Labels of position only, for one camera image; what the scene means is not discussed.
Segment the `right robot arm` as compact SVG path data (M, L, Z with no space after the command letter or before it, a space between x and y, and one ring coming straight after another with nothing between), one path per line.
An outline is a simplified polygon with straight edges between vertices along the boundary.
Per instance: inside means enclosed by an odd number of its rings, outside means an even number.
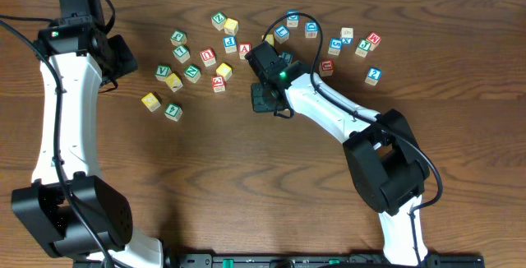
M385 258L394 265L421 265L427 256L422 194L434 167L406 118L394 109L381 114L355 104L306 64L286 63L267 42L245 58L258 78L251 87L254 111L301 114L339 141L358 195L379 215Z

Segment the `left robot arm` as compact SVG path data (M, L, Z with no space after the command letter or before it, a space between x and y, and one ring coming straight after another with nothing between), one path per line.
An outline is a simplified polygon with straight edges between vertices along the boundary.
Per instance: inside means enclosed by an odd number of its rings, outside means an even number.
M137 69L105 20L108 0L59 0L61 15L30 48L44 82L41 147L31 184L12 192L12 210L44 252L76 267L163 267L164 245L143 234L126 197L108 185L98 162L100 93Z

